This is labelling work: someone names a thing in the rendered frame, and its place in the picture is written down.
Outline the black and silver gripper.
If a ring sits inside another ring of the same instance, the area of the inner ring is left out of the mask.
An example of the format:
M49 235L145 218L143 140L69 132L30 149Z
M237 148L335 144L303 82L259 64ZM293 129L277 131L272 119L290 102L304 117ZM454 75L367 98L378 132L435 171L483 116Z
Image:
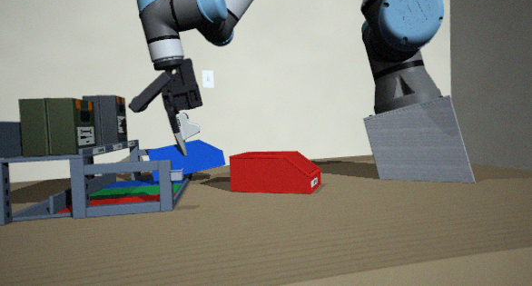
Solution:
M194 107L202 106L202 98L195 80L191 58L164 60L153 64L153 66L155 71L165 70L165 73L172 79L164 86L163 91L161 90L163 105L166 108L165 111L178 148L186 156L185 140L201 130L201 126L198 123L190 122L187 113L179 113L179 109L191 110ZM172 73L174 69L176 70L175 74ZM189 94L188 91L190 92Z

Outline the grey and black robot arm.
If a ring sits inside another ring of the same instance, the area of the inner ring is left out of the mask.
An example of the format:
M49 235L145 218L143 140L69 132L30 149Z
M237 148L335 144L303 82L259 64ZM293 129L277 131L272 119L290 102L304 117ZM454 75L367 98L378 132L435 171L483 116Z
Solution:
M197 29L211 44L229 44L252 1L136 0L152 63L184 58L179 32ZM363 0L360 11L367 20L361 32L375 83L375 114L439 98L419 48L440 28L443 0ZM171 80L162 72L128 107L146 110Z

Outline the red plastic bin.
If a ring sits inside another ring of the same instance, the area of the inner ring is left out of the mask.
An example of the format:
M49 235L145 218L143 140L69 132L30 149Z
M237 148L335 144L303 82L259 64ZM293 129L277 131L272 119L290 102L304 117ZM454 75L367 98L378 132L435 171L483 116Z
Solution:
M320 186L320 168L298 151L232 155L230 175L232 192L311 194Z

